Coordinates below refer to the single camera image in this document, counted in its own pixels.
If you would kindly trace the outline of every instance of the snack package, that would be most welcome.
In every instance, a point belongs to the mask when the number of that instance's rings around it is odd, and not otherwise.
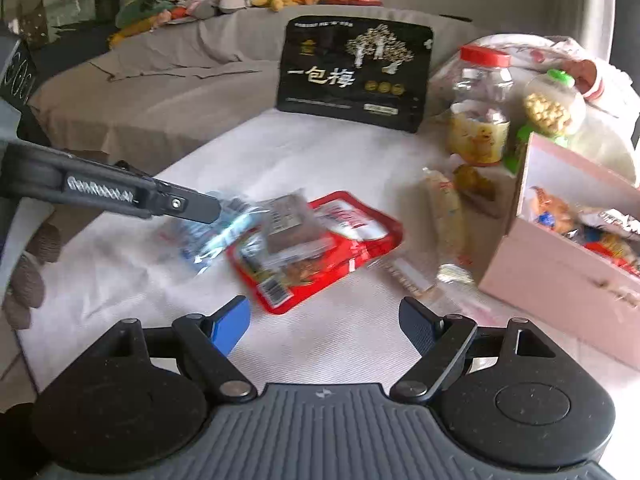
[[[415,133],[426,102],[433,31],[355,16],[287,24],[276,107]]]
[[[574,217],[567,202],[547,193],[541,187],[531,187],[525,193],[524,214],[527,220],[565,235],[575,229]]]
[[[475,168],[461,156],[453,154],[447,161],[444,174],[453,182],[457,192],[472,205],[493,218],[500,218],[504,214],[505,200],[497,179],[488,176],[494,169]]]
[[[640,240],[640,222],[617,209],[578,207],[576,215],[580,222],[590,227],[597,227],[629,240]]]
[[[402,241],[399,222],[345,191],[314,200],[309,206],[333,241],[324,253],[277,269],[267,267],[260,257],[267,244],[261,232],[247,234],[228,249],[232,265],[272,314],[284,314]]]
[[[473,283],[465,266],[471,264],[469,240],[460,197],[442,173],[424,168],[431,213],[438,237],[438,274],[442,282]]]
[[[399,248],[380,258],[376,264],[398,280],[417,300],[434,286],[433,266],[428,254]]]
[[[638,254],[620,236],[593,227],[584,227],[583,246],[612,264],[640,277]]]
[[[268,210],[262,223],[264,247],[259,256],[263,266],[277,269],[320,256],[334,246],[329,231],[299,191],[262,202],[262,206]]]
[[[211,224],[191,220],[177,220],[172,223],[168,238],[180,247],[182,256],[200,272],[208,269],[213,259],[233,242],[260,224],[267,210],[250,203],[244,197],[221,191],[208,195],[220,201],[220,216]]]

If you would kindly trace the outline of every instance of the black snack box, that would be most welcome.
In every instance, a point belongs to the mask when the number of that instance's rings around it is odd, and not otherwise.
[[[423,25],[299,16],[287,24],[276,106],[415,133],[432,46]]]

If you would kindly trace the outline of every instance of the plastic jar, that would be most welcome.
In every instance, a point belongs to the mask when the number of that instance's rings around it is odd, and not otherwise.
[[[574,85],[574,78],[567,72],[552,68],[524,87],[524,109],[529,121],[518,130],[513,153],[504,161],[513,173],[518,171],[532,133],[548,137],[565,148],[569,145],[587,113],[584,98]]]
[[[511,56],[484,46],[465,45],[453,90],[449,149],[467,164],[490,166],[500,162],[509,132],[504,104],[513,87]]]

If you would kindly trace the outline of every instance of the jar label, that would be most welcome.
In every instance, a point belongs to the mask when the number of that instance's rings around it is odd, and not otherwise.
[[[509,123],[483,123],[464,114],[453,114],[449,149],[468,164],[495,164],[502,158],[508,131]]]

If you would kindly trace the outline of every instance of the barcode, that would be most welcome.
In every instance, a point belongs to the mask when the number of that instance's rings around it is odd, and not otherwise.
[[[258,285],[258,290],[273,308],[276,308],[288,299],[293,298],[291,291],[281,284],[280,280],[276,276],[271,276],[260,283]]]

